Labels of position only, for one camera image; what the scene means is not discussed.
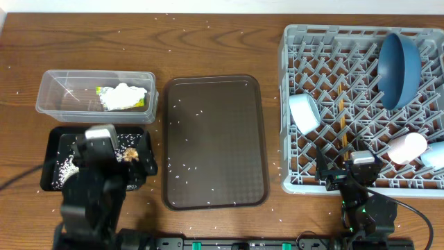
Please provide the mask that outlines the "light blue cup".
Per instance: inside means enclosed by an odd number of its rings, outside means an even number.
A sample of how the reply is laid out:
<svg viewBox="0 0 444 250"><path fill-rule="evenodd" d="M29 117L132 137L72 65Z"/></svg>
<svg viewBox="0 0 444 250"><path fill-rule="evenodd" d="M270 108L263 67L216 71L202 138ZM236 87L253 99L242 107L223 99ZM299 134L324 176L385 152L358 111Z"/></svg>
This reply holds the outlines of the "light blue cup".
<svg viewBox="0 0 444 250"><path fill-rule="evenodd" d="M435 170L442 169L444 165L444 142L429 144L420 159L425 167L433 167Z"/></svg>

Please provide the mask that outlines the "light blue rice bowl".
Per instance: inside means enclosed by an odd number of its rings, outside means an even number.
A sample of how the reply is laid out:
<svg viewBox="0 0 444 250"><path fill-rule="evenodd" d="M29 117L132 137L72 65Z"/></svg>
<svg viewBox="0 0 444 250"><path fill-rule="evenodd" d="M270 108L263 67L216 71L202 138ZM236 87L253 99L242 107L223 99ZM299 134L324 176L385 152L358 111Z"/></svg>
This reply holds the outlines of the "light blue rice bowl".
<svg viewBox="0 0 444 250"><path fill-rule="evenodd" d="M307 94L295 94L289 97L291 116L298 130L306 135L321 125L321 118L314 98Z"/></svg>

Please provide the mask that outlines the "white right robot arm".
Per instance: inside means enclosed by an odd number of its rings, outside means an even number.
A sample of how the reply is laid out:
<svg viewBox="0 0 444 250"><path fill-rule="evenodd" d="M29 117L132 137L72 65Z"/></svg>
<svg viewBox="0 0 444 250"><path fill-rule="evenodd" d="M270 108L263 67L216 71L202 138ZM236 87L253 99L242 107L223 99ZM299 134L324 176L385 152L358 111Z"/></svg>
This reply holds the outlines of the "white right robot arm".
<svg viewBox="0 0 444 250"><path fill-rule="evenodd" d="M371 151L355 151L342 168L328 167L324 154L316 150L317 181L325 189L338 190L343 199L343 225L352 233L343 239L343 249L389 249L388 236L394 232L397 205L380 195L369 195L382 169L382 161Z"/></svg>

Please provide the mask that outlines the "blue plate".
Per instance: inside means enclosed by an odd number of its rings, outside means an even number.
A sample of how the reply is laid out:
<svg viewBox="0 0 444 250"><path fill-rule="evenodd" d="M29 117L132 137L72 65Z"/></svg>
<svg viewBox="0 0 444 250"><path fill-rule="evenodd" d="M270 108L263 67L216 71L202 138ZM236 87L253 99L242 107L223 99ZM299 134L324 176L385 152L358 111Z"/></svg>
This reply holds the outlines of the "blue plate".
<svg viewBox="0 0 444 250"><path fill-rule="evenodd" d="M377 88L384 93L383 107L395 110L406 106L420 84L421 60L416 43L405 35L389 34L379 53L377 73L381 76Z"/></svg>

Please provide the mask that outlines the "brown walnut cookie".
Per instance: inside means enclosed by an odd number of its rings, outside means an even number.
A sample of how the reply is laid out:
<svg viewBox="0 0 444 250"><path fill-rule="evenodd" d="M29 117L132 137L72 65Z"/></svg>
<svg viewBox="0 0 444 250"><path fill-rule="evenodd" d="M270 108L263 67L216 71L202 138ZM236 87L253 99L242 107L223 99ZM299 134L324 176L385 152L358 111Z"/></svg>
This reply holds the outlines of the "brown walnut cookie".
<svg viewBox="0 0 444 250"><path fill-rule="evenodd" d="M128 147L122 154L122 160L129 163L132 161L139 161L137 150L135 148Z"/></svg>

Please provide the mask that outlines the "pink white cup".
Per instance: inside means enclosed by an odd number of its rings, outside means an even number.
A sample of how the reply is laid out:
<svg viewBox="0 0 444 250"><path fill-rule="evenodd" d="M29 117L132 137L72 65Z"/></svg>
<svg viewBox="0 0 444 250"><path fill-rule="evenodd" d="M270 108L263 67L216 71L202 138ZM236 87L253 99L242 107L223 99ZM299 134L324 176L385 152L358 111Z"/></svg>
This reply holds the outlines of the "pink white cup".
<svg viewBox="0 0 444 250"><path fill-rule="evenodd" d="M427 141L419 133L408 133L391 140L387 154L398 165L406 165L425 152Z"/></svg>

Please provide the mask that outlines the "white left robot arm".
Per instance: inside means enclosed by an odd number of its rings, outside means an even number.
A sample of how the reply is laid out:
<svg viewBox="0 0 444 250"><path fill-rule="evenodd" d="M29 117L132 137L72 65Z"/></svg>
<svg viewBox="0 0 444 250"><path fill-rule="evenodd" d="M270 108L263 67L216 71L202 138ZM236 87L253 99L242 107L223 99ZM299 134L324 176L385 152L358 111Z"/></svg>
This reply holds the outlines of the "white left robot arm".
<svg viewBox="0 0 444 250"><path fill-rule="evenodd" d="M158 166L149 132L135 153L118 160L113 125L93 126L72 145L79 170L62 186L62 223L55 230L54 249L155 249L153 236L136 230L117 231L128 190L138 190Z"/></svg>

